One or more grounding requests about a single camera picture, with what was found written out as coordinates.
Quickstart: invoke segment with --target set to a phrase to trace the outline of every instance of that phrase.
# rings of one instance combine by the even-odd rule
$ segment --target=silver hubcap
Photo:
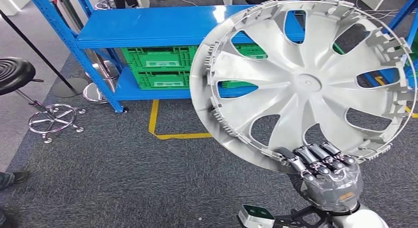
[[[293,10],[306,14],[303,43],[291,42],[284,31]],[[369,35],[349,53],[337,54],[333,43],[354,24],[363,25]],[[245,31],[267,58],[241,55],[231,43],[239,31]],[[383,35],[352,3],[268,1],[226,19],[204,39],[191,69],[193,105],[216,140],[261,167],[291,172],[271,157],[273,150],[306,144],[305,132],[317,123],[327,140],[363,161],[383,152],[376,149],[400,126],[406,102],[398,96],[407,85],[400,56],[405,52],[404,40]],[[375,88],[357,82],[363,73],[388,68],[397,69],[397,82]],[[218,83],[226,80],[258,88],[238,98],[222,98]],[[354,126],[346,118],[350,108],[392,123],[383,131]],[[264,145],[252,137],[251,128],[267,115],[280,118]]]

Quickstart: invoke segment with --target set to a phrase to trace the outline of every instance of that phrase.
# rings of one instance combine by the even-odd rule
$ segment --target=yellow floor tape
[[[211,138],[212,135],[210,133],[186,133],[186,134],[155,134],[155,126],[157,124],[157,115],[158,115],[158,105],[160,101],[159,100],[153,100],[152,106],[151,106],[151,114],[149,116],[149,125],[148,125],[148,132],[150,132],[152,135],[157,137],[161,140],[166,139],[192,139],[192,138]]]
[[[385,83],[383,82],[383,77],[382,76],[377,76],[377,77],[375,77],[375,80],[381,85],[381,86],[383,86],[383,85],[385,85]],[[405,106],[405,111],[407,112],[407,113],[409,113],[409,112],[411,112],[411,109],[409,108],[409,107],[407,107],[407,106]],[[418,118],[418,114],[417,113],[415,113],[415,114],[412,114],[411,115],[411,117],[412,118]]]

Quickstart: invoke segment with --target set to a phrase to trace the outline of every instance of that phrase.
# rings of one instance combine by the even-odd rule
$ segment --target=robot finger
[[[300,156],[315,174],[328,175],[331,173],[331,171],[312,154],[308,147],[301,146],[293,150],[293,153]]]
[[[353,165],[356,160],[349,155],[343,154],[336,146],[330,142],[324,142],[319,145],[322,149],[328,152],[334,159],[339,160],[347,165]]]
[[[315,176],[313,176],[313,174],[306,168],[300,157],[283,147],[277,148],[275,151],[284,156],[286,161],[299,174],[301,179],[306,181],[313,181],[315,179]]]
[[[328,166],[329,168],[339,170],[345,167],[344,164],[333,158],[332,155],[330,155],[324,149],[320,148],[318,145],[312,143],[307,145],[307,147],[312,152],[312,154],[314,154],[324,165]]]

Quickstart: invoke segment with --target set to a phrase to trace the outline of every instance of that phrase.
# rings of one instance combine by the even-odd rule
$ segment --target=chrome stool base
[[[77,114],[86,113],[85,109],[74,108],[66,104],[53,104],[43,106],[38,101],[33,101],[20,90],[16,90],[20,96],[29,101],[29,105],[38,111],[29,119],[29,130],[42,135],[45,143],[51,143],[49,134],[60,132],[67,127],[73,128],[77,133],[84,131],[83,127],[75,125]]]

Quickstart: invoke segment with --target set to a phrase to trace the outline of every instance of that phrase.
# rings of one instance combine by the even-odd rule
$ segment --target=green crate
[[[267,54],[257,44],[235,44],[235,48],[243,56],[254,58],[254,59],[265,59]],[[254,86],[249,82],[245,81],[223,81],[222,88],[236,88],[240,86]]]
[[[234,44],[240,54],[254,59],[265,59],[267,54],[257,44]]]
[[[189,71],[173,72],[136,72],[135,80],[142,90],[188,89]]]
[[[334,45],[332,46],[332,49],[339,54],[345,54],[343,49],[341,49],[336,43],[334,43]]]
[[[197,46],[121,48],[131,71],[190,71]]]

